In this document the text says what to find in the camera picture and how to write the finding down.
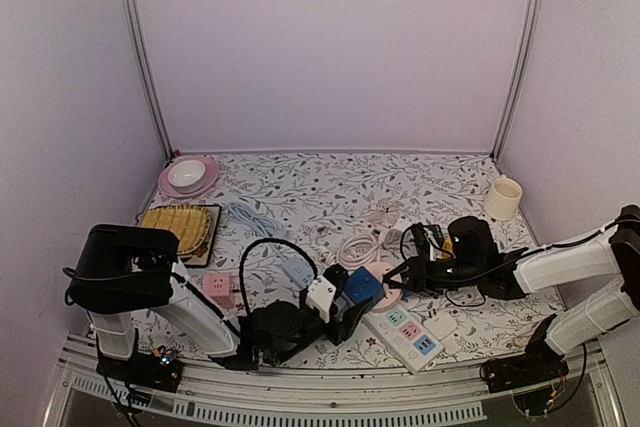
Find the dark blue cube socket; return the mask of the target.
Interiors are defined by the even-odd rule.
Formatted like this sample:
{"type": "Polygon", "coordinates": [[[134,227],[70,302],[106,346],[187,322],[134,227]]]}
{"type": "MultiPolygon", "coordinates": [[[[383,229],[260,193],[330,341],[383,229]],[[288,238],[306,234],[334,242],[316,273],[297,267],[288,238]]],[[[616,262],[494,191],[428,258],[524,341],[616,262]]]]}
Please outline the dark blue cube socket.
{"type": "Polygon", "coordinates": [[[383,284],[366,267],[358,268],[349,276],[343,293],[354,305],[370,301],[370,309],[385,298],[383,284]]]}

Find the white charger with cable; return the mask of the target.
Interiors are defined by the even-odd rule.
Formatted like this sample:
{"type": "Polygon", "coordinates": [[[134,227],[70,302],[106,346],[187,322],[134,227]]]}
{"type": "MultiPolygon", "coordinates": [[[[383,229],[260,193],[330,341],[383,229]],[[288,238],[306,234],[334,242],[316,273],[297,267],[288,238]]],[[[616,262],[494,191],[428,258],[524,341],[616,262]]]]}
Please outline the white charger with cable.
{"type": "Polygon", "coordinates": [[[384,244],[391,244],[400,240],[401,234],[410,227],[403,206],[400,203],[379,203],[371,207],[367,218],[373,231],[384,244]]]}

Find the light blue power strip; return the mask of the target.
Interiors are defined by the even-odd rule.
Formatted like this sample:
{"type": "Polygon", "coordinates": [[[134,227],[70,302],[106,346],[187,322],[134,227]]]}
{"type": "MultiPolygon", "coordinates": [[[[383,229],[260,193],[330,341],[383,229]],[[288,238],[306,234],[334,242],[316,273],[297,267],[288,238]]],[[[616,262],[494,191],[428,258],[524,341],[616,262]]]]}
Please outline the light blue power strip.
{"type": "Polygon", "coordinates": [[[289,258],[285,260],[282,271],[298,290],[306,289],[315,278],[313,269],[303,259],[289,258]]]}

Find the dark green cube socket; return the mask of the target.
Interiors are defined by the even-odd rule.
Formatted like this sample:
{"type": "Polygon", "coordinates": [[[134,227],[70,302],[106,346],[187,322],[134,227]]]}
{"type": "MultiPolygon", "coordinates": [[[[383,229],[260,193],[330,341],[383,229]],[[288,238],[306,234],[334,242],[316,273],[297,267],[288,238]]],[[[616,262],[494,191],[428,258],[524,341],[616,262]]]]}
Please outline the dark green cube socket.
{"type": "Polygon", "coordinates": [[[445,241],[445,237],[444,234],[442,232],[442,229],[439,225],[425,225],[424,226],[425,230],[428,232],[428,235],[439,245],[441,246],[444,241],[445,241]]]}

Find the yellow cube socket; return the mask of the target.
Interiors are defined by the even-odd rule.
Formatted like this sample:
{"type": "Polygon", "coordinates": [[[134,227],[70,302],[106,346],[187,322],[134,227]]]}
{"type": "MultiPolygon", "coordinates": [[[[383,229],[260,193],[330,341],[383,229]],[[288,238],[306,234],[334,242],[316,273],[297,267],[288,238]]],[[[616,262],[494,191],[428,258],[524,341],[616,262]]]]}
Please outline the yellow cube socket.
{"type": "Polygon", "coordinates": [[[451,241],[451,239],[450,239],[450,238],[447,238],[447,239],[444,241],[444,243],[443,243],[443,245],[442,245],[441,249],[442,249],[443,251],[445,251],[445,252],[450,253],[450,254],[452,254],[452,253],[453,253],[453,245],[452,245],[452,241],[451,241]]]}

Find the white plug adapter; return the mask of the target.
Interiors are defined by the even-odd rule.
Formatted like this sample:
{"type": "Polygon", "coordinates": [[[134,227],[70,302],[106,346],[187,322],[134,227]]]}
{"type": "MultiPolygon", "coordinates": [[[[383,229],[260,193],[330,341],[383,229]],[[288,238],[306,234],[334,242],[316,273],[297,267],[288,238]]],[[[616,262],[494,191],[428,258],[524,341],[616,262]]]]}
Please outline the white plug adapter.
{"type": "Polygon", "coordinates": [[[438,340],[444,340],[457,330],[457,321],[447,311],[439,311],[423,321],[423,326],[438,340]]]}

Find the white long power strip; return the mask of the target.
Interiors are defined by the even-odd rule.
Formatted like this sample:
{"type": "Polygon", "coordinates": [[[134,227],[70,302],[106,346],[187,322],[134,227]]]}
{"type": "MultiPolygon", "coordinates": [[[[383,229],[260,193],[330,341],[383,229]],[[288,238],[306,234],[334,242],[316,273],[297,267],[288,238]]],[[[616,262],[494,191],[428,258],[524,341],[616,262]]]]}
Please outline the white long power strip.
{"type": "Polygon", "coordinates": [[[433,369],[444,350],[442,341],[402,306],[369,312],[362,321],[411,374],[433,369]]]}

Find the pink cube socket adapter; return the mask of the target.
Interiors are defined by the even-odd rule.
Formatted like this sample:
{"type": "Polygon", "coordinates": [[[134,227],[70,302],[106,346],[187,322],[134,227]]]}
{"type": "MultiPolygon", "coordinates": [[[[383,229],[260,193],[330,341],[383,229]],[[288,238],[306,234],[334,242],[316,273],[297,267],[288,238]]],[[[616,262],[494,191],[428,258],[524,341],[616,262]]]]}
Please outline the pink cube socket adapter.
{"type": "Polygon", "coordinates": [[[234,281],[228,273],[209,273],[203,276],[205,295],[224,309],[235,307],[234,289],[234,281]]]}

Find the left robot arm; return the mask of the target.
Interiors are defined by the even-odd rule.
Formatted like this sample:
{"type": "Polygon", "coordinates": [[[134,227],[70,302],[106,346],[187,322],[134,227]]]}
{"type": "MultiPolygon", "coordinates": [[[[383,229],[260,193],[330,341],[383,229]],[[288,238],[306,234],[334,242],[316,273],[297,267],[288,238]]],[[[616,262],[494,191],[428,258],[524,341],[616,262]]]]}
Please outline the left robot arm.
{"type": "Polygon", "coordinates": [[[334,264],[313,274],[296,303],[275,301],[236,317],[190,280],[173,233],[142,227],[94,226],[76,266],[63,272],[70,280],[65,301],[88,313],[101,369],[128,381],[141,380],[149,362],[167,360],[139,351],[135,311],[160,315],[219,366],[255,371],[281,365],[321,337],[340,345],[374,304],[367,296],[340,308],[349,274],[334,264]]]}

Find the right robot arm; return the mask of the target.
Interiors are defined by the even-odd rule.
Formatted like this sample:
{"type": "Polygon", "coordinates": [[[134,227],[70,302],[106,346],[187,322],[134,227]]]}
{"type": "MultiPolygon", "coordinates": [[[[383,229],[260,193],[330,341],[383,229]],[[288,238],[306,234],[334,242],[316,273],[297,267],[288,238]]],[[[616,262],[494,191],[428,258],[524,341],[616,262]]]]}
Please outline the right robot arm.
{"type": "Polygon", "coordinates": [[[534,249],[500,251],[488,222],[474,216],[453,221],[448,234],[451,253],[436,260],[422,253],[409,257],[384,275],[384,283],[416,294],[475,287],[487,298],[519,300],[551,286],[611,278],[578,305],[541,322],[517,362],[524,382],[539,382],[554,369],[556,358],[639,314],[636,205],[623,207],[614,220],[589,234],[534,249]]]}

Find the cream ceramic mug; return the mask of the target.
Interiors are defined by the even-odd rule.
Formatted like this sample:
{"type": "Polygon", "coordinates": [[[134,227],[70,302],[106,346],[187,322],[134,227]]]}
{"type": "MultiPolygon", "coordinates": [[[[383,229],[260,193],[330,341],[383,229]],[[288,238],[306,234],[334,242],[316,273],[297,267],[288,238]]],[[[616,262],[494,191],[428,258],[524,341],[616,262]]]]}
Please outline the cream ceramic mug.
{"type": "Polygon", "coordinates": [[[513,179],[502,175],[492,182],[483,209],[496,221],[510,221],[517,213],[522,195],[522,187],[513,179]]]}

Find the black framed mat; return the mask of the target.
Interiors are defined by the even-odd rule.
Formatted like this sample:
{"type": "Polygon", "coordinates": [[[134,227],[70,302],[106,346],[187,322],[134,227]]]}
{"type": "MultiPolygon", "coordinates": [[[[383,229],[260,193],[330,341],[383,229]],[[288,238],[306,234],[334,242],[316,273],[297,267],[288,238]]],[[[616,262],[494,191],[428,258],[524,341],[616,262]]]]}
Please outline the black framed mat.
{"type": "Polygon", "coordinates": [[[187,255],[179,255],[178,258],[188,267],[188,268],[205,268],[208,266],[213,245],[215,242],[215,237],[218,230],[218,224],[222,214],[222,207],[220,205],[214,204],[210,206],[200,206],[206,208],[212,217],[212,223],[205,240],[205,243],[195,252],[187,255]]]}

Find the pink plate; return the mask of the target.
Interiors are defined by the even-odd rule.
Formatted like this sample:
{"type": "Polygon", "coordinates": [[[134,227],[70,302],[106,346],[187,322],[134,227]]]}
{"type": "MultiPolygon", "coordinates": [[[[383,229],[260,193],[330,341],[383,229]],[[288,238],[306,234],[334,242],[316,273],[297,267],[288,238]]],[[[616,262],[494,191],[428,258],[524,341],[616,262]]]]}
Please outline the pink plate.
{"type": "Polygon", "coordinates": [[[179,157],[162,171],[158,188],[172,198],[191,198],[211,188],[218,175],[218,163],[211,157],[179,157]]]}

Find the white bowl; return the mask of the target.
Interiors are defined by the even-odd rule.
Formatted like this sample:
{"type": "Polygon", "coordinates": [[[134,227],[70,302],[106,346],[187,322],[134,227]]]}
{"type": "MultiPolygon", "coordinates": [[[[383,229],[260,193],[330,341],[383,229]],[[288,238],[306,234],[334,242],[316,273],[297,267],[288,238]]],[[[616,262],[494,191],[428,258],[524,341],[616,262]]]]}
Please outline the white bowl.
{"type": "Polygon", "coordinates": [[[168,171],[169,185],[180,193],[191,193],[204,183],[206,165],[200,160],[184,160],[175,163],[168,171]]]}

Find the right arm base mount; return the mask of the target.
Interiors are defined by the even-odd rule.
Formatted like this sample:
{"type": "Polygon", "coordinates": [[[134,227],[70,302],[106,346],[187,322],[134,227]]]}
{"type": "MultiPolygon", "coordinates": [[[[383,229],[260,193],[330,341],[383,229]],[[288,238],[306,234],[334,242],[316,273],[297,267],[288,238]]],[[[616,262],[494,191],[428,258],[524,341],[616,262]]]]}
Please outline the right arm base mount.
{"type": "Polygon", "coordinates": [[[523,354],[484,362],[479,375],[489,392],[513,390],[566,376],[569,367],[564,355],[553,351],[545,338],[546,327],[540,325],[523,354]]]}

